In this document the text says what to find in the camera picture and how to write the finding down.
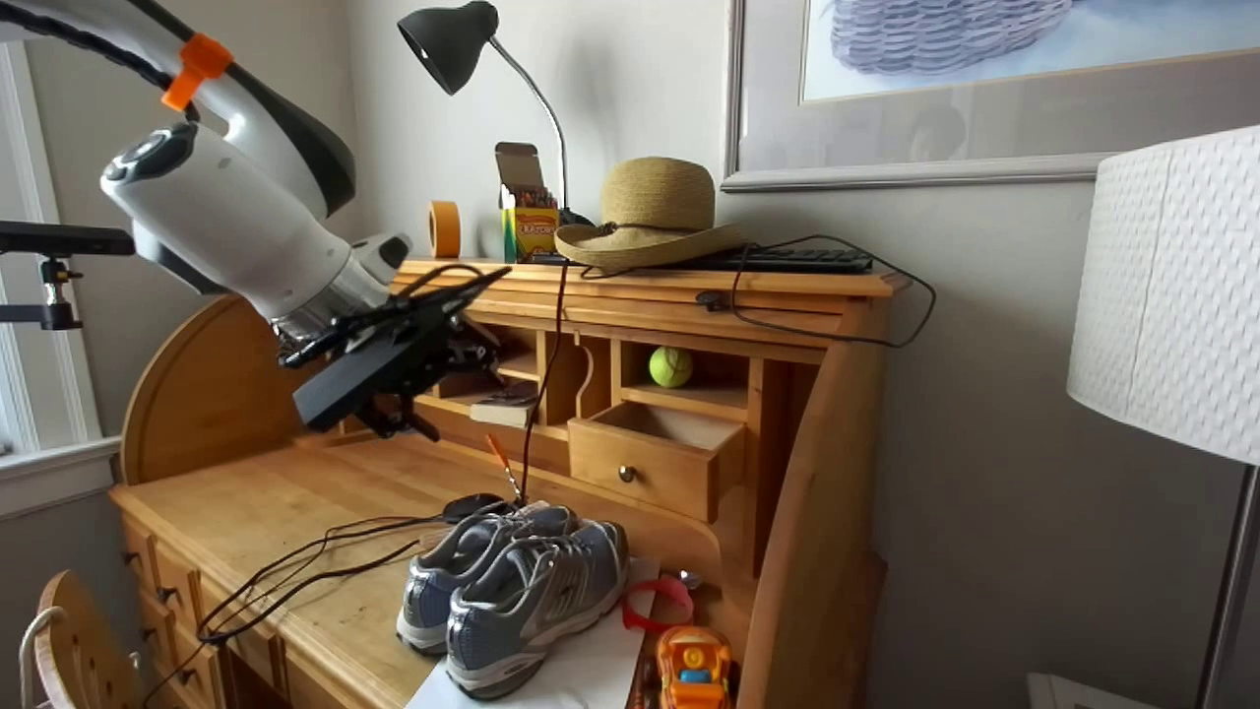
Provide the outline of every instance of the white wall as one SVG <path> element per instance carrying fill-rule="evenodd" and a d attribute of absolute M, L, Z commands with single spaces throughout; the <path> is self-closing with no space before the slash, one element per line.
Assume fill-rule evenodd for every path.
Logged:
<path fill-rule="evenodd" d="M 441 93 L 395 31 L 411 6 L 349 2 L 365 216 L 425 237 L 429 202 L 454 198 L 488 249 L 492 142 L 550 154 L 550 128 L 495 56 Z M 581 211 L 622 158 L 719 174 L 729 0 L 510 0 L 501 20 L 568 123 Z M 1191 699 L 1237 473 L 1067 402 L 1086 209 L 1086 181 L 719 202 L 752 237 L 844 232 L 942 286 L 921 341 L 888 354 L 874 709 L 1023 703 L 1027 670 Z"/>

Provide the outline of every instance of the white lamp shade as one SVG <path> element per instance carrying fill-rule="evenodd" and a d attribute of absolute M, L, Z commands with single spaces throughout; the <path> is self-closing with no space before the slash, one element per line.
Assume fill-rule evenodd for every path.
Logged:
<path fill-rule="evenodd" d="M 1260 465 L 1260 128 L 1100 166 L 1067 392 Z"/>

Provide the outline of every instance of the straw hat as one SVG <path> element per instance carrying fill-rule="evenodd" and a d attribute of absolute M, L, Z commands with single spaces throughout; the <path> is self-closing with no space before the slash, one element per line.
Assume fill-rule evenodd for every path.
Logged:
<path fill-rule="evenodd" d="M 744 241 L 714 223 L 714 177 L 676 158 L 622 161 L 600 188 L 600 228 L 560 228 L 556 250 L 600 270 L 685 263 Z"/>

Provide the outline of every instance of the sneaker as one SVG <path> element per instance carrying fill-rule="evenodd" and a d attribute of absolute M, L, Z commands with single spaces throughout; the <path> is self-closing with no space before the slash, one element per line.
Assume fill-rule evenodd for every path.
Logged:
<path fill-rule="evenodd" d="M 510 538 L 568 534 L 573 510 L 525 505 L 516 510 L 472 510 L 433 551 L 416 553 L 399 605 L 399 637 L 429 657 L 446 655 L 449 593 L 472 581 Z"/>
<path fill-rule="evenodd" d="M 547 655 L 624 590 L 624 534 L 585 521 L 563 538 L 519 538 L 449 598 L 449 676 L 472 699 L 508 697 Z"/>

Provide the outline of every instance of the shoe sole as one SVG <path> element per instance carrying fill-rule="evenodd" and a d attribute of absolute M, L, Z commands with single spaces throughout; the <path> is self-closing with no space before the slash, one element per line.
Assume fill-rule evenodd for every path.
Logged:
<path fill-rule="evenodd" d="M 550 657 L 556 644 L 563 644 L 568 637 L 585 632 L 592 626 L 600 626 L 600 620 L 619 605 L 619 598 L 622 598 L 622 590 L 613 593 L 613 601 L 611 601 L 603 614 L 594 614 L 594 618 L 581 620 L 581 626 L 563 631 L 556 640 L 547 640 L 547 644 L 539 648 L 539 655 L 543 655 L 539 661 L 519 664 L 510 676 L 504 676 L 504 681 L 495 681 L 495 686 L 460 686 L 460 676 L 455 676 L 454 670 L 446 670 L 446 672 L 449 672 L 449 681 L 454 681 L 460 691 L 468 691 L 472 699 L 501 699 L 501 697 L 516 691 L 525 681 L 531 681 L 531 676 L 547 664 L 547 657 Z"/>
<path fill-rule="evenodd" d="M 425 637 L 421 626 L 411 626 L 411 620 L 399 614 L 395 632 L 403 637 L 403 644 L 411 644 L 411 648 L 421 655 L 421 657 L 441 657 L 441 655 L 446 655 L 446 626 L 441 626 L 441 632 L 438 632 L 438 640 L 433 640 L 433 637 Z"/>

